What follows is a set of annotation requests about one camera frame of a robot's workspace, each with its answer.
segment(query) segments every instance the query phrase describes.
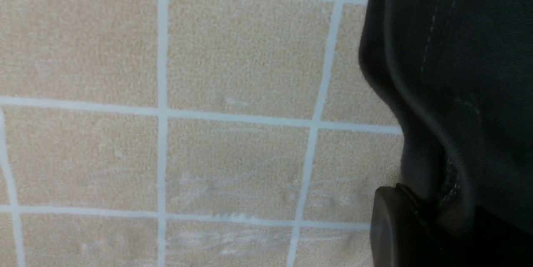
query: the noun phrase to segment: black fabric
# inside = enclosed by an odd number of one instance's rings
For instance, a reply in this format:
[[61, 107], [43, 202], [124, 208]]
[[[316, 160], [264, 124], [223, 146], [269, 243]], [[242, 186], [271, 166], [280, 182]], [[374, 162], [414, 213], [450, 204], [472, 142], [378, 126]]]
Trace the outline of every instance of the black fabric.
[[443, 232], [532, 236], [533, 0], [369, 0], [359, 60]]

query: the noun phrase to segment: beige tile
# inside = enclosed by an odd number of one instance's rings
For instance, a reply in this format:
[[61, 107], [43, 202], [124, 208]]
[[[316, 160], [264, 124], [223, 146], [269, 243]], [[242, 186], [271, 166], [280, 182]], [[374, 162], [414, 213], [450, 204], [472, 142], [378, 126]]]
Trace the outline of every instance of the beige tile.
[[0, 205], [9, 205], [9, 195], [2, 168], [0, 168]]
[[17, 265], [17, 251], [13, 239], [13, 223], [11, 214], [0, 213], [0, 267]]
[[169, 105], [311, 119], [331, 5], [170, 0]]
[[302, 229], [295, 267], [372, 267], [368, 231]]
[[6, 107], [22, 205], [157, 210], [157, 119]]
[[285, 266], [289, 227], [168, 222], [166, 265], [187, 267]]
[[155, 267], [157, 219], [22, 214], [28, 266]]
[[157, 105], [157, 0], [0, 0], [0, 95]]
[[358, 50], [365, 14], [366, 7], [344, 6], [322, 119], [397, 125], [394, 115], [366, 83], [359, 68]]
[[304, 219], [371, 221], [375, 190], [400, 174], [403, 137], [320, 130]]
[[308, 130], [171, 120], [167, 211], [294, 219]]

